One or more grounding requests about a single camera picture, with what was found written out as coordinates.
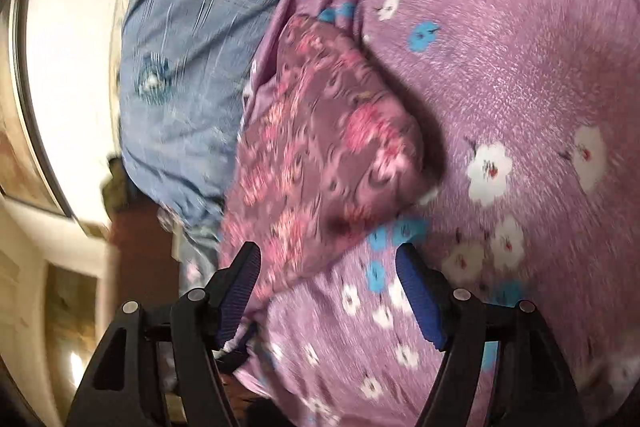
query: pink floral fabric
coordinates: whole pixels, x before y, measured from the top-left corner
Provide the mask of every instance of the pink floral fabric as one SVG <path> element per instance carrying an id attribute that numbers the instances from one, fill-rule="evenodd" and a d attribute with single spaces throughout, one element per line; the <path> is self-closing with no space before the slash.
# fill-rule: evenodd
<path id="1" fill-rule="evenodd" d="M 284 28 L 274 100 L 245 130 L 221 265 L 262 251 L 252 309 L 324 269 L 428 187 L 414 118 L 352 39 L 306 16 Z"/>
<path id="2" fill-rule="evenodd" d="M 271 299 L 241 381 L 298 427 L 415 425 L 442 359 L 395 272 L 398 244 L 416 235 L 452 285 L 535 302 L 578 383 L 619 353 L 640 325 L 638 0 L 281 0 L 249 122 L 274 105 L 275 43 L 293 13 L 333 18 L 359 43 L 420 124 L 424 164 L 438 171 L 439 136 L 446 169 L 411 216 Z M 360 123 L 377 120 L 350 115 L 342 140 L 357 149 Z M 399 167 L 377 156 L 378 171 Z M 483 425 L 495 345 L 485 356 L 469 427 Z"/>

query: bedsheet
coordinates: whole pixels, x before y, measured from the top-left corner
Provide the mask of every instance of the bedsheet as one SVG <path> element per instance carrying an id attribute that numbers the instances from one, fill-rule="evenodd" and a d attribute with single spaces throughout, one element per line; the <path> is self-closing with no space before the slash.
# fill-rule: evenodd
<path id="1" fill-rule="evenodd" d="M 413 425 L 441 355 L 395 275 L 405 234 L 425 237 L 425 260 L 452 284 L 506 305 L 532 299 L 576 378 L 617 351 L 640 325 L 640 0 L 282 0 L 247 122 L 273 107 L 295 13 L 353 37 L 425 142 L 442 144 L 424 160 L 442 177 L 422 206 L 271 299 L 242 382 L 299 426 Z M 495 345 L 485 354 L 473 426 Z"/>
<path id="2" fill-rule="evenodd" d="M 130 0 L 120 128 L 132 181 L 187 227 L 220 219 L 242 88 L 279 0 Z"/>

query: white flower print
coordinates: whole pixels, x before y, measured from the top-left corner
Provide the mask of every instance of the white flower print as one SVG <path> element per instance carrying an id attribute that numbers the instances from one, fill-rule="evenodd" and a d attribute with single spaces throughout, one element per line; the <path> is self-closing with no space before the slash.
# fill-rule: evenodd
<path id="1" fill-rule="evenodd" d="M 282 361 L 282 348 L 278 344 L 269 344 L 269 351 L 278 362 Z"/>
<path id="2" fill-rule="evenodd" d="M 375 378 L 365 378 L 360 390 L 369 400 L 377 400 L 382 395 L 382 386 Z"/>
<path id="3" fill-rule="evenodd" d="M 331 408 L 320 398 L 301 398 L 300 400 L 311 412 L 320 413 L 322 416 L 329 416 L 331 414 Z"/>
<path id="4" fill-rule="evenodd" d="M 311 365 L 318 365 L 318 363 L 320 363 L 320 359 L 318 359 L 318 356 L 316 355 L 316 350 L 314 349 L 314 346 L 312 346 L 311 344 L 306 344 L 305 354 L 306 354 L 306 359 Z"/>
<path id="5" fill-rule="evenodd" d="M 482 206 L 487 206 L 503 195 L 507 190 L 507 176 L 512 166 L 513 162 L 505 154 L 504 145 L 500 142 L 489 146 L 481 145 L 466 168 L 466 175 L 471 180 L 471 201 L 479 201 Z"/>
<path id="6" fill-rule="evenodd" d="M 442 262 L 442 273 L 450 283 L 460 285 L 476 279 L 484 263 L 484 246 L 478 241 L 456 245 Z"/>
<path id="7" fill-rule="evenodd" d="M 331 410 L 331 408 L 322 401 L 320 398 L 301 398 L 300 401 L 307 407 L 312 413 L 322 416 L 325 425 L 336 426 L 340 423 L 340 417 Z"/>
<path id="8" fill-rule="evenodd" d="M 389 285 L 389 297 L 391 297 L 391 304 L 393 304 L 394 308 L 402 311 L 405 315 L 411 315 L 413 313 L 409 299 L 406 298 L 404 288 L 402 288 L 402 283 L 397 275 L 393 283 Z"/>
<path id="9" fill-rule="evenodd" d="M 345 284 L 342 288 L 342 307 L 351 317 L 358 313 L 360 298 L 358 297 L 358 289 L 353 284 Z"/>
<path id="10" fill-rule="evenodd" d="M 524 232 L 513 216 L 507 216 L 495 227 L 491 239 L 494 266 L 498 270 L 513 269 L 524 258 Z"/>
<path id="11" fill-rule="evenodd" d="M 394 327 L 394 316 L 391 314 L 391 310 L 384 305 L 380 305 L 380 307 L 373 312 L 372 317 L 373 321 L 383 330 L 390 330 Z"/>
<path id="12" fill-rule="evenodd" d="M 571 162 L 578 174 L 580 187 L 590 192 L 607 170 L 607 148 L 599 127 L 581 126 L 574 136 Z"/>
<path id="13" fill-rule="evenodd" d="M 437 187 L 433 187 L 429 192 L 427 192 L 423 197 L 421 197 L 418 200 L 417 204 L 419 204 L 420 206 L 425 206 L 426 204 L 430 203 L 435 198 L 437 198 L 439 193 L 440 193 L 440 189 Z"/>
<path id="14" fill-rule="evenodd" d="M 385 0 L 382 8 L 378 10 L 378 20 L 388 21 L 396 14 L 400 0 Z"/>
<path id="15" fill-rule="evenodd" d="M 404 367 L 415 369 L 420 362 L 420 355 L 415 351 L 412 351 L 411 347 L 406 344 L 398 344 L 396 347 L 396 360 Z"/>

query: blue blanket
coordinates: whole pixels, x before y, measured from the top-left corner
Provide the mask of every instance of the blue blanket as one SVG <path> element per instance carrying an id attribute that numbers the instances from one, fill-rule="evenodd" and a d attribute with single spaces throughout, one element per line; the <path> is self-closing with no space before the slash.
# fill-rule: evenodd
<path id="1" fill-rule="evenodd" d="M 278 1 L 130 1 L 120 66 L 124 165 L 188 228 L 219 221 L 242 88 Z"/>

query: white wall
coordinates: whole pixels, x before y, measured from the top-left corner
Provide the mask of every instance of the white wall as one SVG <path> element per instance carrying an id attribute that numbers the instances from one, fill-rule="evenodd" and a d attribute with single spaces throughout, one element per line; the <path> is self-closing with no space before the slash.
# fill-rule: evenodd
<path id="1" fill-rule="evenodd" d="M 0 354 L 20 391 L 48 427 L 62 427 L 47 368 L 42 252 L 0 198 Z"/>
<path id="2" fill-rule="evenodd" d="M 108 269 L 106 241 L 87 237 L 72 219 L 4 200 L 4 207 L 46 261 L 68 270 L 104 279 Z"/>
<path id="3" fill-rule="evenodd" d="M 31 98 L 53 172 L 82 221 L 108 223 L 100 183 L 115 150 L 109 49 L 116 0 L 29 0 Z"/>

